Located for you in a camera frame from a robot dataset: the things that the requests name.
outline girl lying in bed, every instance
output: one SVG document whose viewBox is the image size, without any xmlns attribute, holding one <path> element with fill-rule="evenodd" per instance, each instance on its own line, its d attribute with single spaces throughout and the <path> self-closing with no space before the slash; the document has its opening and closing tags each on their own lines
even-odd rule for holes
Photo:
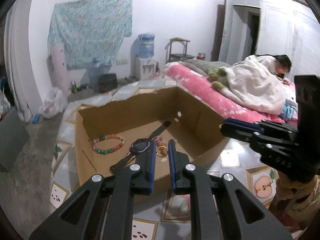
<svg viewBox="0 0 320 240">
<path fill-rule="evenodd" d="M 262 65 L 264 65 L 271 74 L 277 76 L 277 79 L 282 81 L 283 84 L 289 85 L 286 80 L 283 80 L 284 74 L 288 73 L 291 69 L 291 60 L 287 55 L 251 55 L 245 58 L 245 60 L 255 59 Z"/>
</svg>

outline beaded bracelet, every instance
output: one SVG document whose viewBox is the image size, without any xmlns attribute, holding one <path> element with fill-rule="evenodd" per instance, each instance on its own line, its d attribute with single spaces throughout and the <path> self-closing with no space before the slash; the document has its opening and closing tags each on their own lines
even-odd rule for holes
<svg viewBox="0 0 320 240">
<path fill-rule="evenodd" d="M 107 149 L 107 150 L 102 150 L 102 149 L 96 148 L 96 143 L 104 141 L 104 140 L 108 140 L 108 139 L 119 139 L 119 140 L 121 140 L 121 143 L 119 143 L 117 146 L 110 148 L 110 149 Z M 119 135 L 119 134 L 102 135 L 99 138 L 94 139 L 91 143 L 92 150 L 94 150 L 96 153 L 104 154 L 104 155 L 109 154 L 109 153 L 113 153 L 113 152 L 119 150 L 124 144 L 125 144 L 125 139 L 122 135 Z"/>
</svg>

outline watch face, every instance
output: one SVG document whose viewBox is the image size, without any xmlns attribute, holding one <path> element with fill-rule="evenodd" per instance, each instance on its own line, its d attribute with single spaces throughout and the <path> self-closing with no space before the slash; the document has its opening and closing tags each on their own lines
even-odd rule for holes
<svg viewBox="0 0 320 240">
<path fill-rule="evenodd" d="M 143 152 L 150 146 L 150 142 L 145 139 L 138 139 L 132 143 L 131 152 Z"/>
<path fill-rule="evenodd" d="M 150 143 L 147 142 L 138 142 L 134 145 L 134 147 L 139 151 L 143 151 Z"/>
</svg>

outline watch strap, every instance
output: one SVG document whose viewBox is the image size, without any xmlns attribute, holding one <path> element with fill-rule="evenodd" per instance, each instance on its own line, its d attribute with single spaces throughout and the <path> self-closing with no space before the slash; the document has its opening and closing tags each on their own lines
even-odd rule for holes
<svg viewBox="0 0 320 240">
<path fill-rule="evenodd" d="M 119 160 L 115 165 L 110 167 L 110 171 L 113 174 L 117 174 L 121 169 L 123 169 L 129 162 L 135 159 L 136 155 L 131 152 L 128 152 L 126 156 L 124 156 L 121 160 Z"/>
<path fill-rule="evenodd" d="M 150 141 L 154 138 L 156 138 L 158 135 L 162 134 L 165 129 L 169 127 L 171 124 L 170 121 L 165 121 L 162 125 L 160 125 L 157 129 L 155 129 L 149 136 L 146 137 L 146 139 L 150 139 Z"/>
<path fill-rule="evenodd" d="M 165 121 L 162 125 L 160 125 L 157 129 L 155 129 L 149 136 L 146 137 L 148 141 L 152 141 L 155 137 L 164 132 L 165 129 L 171 124 L 170 121 Z M 110 171 L 113 174 L 117 174 L 121 169 L 123 169 L 129 162 L 134 160 L 137 155 L 129 152 L 126 156 L 124 156 L 121 160 L 119 160 L 116 164 L 110 167 Z"/>
</svg>

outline cabinet door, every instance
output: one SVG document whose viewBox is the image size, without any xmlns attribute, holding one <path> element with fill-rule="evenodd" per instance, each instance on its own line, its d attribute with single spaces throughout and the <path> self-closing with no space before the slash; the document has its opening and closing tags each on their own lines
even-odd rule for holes
<svg viewBox="0 0 320 240">
<path fill-rule="evenodd" d="M 260 28 L 256 54 L 292 53 L 292 9 L 281 0 L 261 0 Z"/>
<path fill-rule="evenodd" d="M 320 24 L 296 10 L 293 14 L 292 70 L 287 77 L 293 81 L 295 75 L 320 76 Z"/>
</svg>

